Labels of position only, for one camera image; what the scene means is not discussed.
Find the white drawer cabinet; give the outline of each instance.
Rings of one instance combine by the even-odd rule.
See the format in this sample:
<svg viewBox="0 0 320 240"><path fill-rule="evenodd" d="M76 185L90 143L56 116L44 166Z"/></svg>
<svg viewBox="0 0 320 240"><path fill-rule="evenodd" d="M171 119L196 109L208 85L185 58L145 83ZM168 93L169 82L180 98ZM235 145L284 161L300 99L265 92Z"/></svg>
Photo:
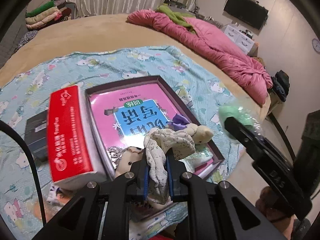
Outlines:
<svg viewBox="0 0 320 240"><path fill-rule="evenodd" d="M225 35L231 39L245 54L248 54L254 45L254 41L232 25L227 25Z"/></svg>

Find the light blue blanket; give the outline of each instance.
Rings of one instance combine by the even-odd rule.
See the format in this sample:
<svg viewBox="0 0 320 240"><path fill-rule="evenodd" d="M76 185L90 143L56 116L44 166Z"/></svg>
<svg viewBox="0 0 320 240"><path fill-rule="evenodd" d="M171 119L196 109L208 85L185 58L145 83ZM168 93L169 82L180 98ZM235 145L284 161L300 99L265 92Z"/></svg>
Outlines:
<svg viewBox="0 0 320 240"><path fill-rule="evenodd" d="M41 63L19 74L0 90L0 118L23 138L26 120L48 107L50 93L79 84L86 89L99 84L160 75L182 98L203 125L214 131L213 141L225 157L209 180L225 179L236 166L239 147L223 134L217 109L233 96L212 73L186 57L176 47L143 47L100 53L74 52ZM51 182L47 163L36 161L46 199ZM17 144L0 135L0 214L18 240L31 239L42 227L33 214L37 201L28 161ZM153 217L130 221L130 239L148 239L187 215L179 203Z"/></svg>

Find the pink comforter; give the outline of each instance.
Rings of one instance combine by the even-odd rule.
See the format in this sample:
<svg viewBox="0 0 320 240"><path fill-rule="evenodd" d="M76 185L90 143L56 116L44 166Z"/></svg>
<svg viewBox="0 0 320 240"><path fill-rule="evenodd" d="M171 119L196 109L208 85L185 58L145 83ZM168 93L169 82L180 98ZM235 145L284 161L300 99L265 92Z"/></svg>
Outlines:
<svg viewBox="0 0 320 240"><path fill-rule="evenodd" d="M265 103L267 88L272 87L270 75L258 61L245 55L216 26L195 18L185 18L196 34L175 24L164 13L140 10L130 14L128 22L148 26L180 41L208 59L237 82L260 106Z"/></svg>

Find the plush toy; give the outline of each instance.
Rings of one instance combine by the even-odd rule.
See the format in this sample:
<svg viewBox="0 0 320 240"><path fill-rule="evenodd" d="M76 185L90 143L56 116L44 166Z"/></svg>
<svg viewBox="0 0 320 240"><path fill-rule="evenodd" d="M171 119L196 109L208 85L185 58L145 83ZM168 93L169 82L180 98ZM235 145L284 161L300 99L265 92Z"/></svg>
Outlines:
<svg viewBox="0 0 320 240"><path fill-rule="evenodd" d="M195 144L206 144L213 136L213 131L205 125L197 126L194 123L189 123L186 126L187 128L183 130L192 137Z"/></svg>
<svg viewBox="0 0 320 240"><path fill-rule="evenodd" d="M142 153L142 149L137 147L128 147L127 149L124 149L121 159L118 160L115 177L130 171L132 163L142 159Z"/></svg>
<svg viewBox="0 0 320 240"><path fill-rule="evenodd" d="M206 144L213 136L213 131L209 127L205 125L197 126L195 123L190 123L181 114L176 114L172 121L167 123L166 127L174 131L185 130L192 137L195 144Z"/></svg>

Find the cabinet drawer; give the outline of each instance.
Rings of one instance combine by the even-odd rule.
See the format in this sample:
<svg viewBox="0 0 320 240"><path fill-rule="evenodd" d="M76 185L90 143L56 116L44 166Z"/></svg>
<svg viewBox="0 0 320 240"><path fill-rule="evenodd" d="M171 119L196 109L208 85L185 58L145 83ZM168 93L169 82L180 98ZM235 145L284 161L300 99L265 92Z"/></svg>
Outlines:
<svg viewBox="0 0 320 240"><path fill-rule="evenodd" d="M231 26L227 26L227 28L225 29L224 31L225 35L227 37L229 37L229 39L231 39L233 42L236 42L236 40L238 40L239 36L240 36L240 33L232 28Z"/></svg>
<svg viewBox="0 0 320 240"><path fill-rule="evenodd" d="M236 40L236 45L239 46L241 49L246 48L247 51L250 51L252 46L254 45L254 41L248 38L247 36L240 35Z"/></svg>

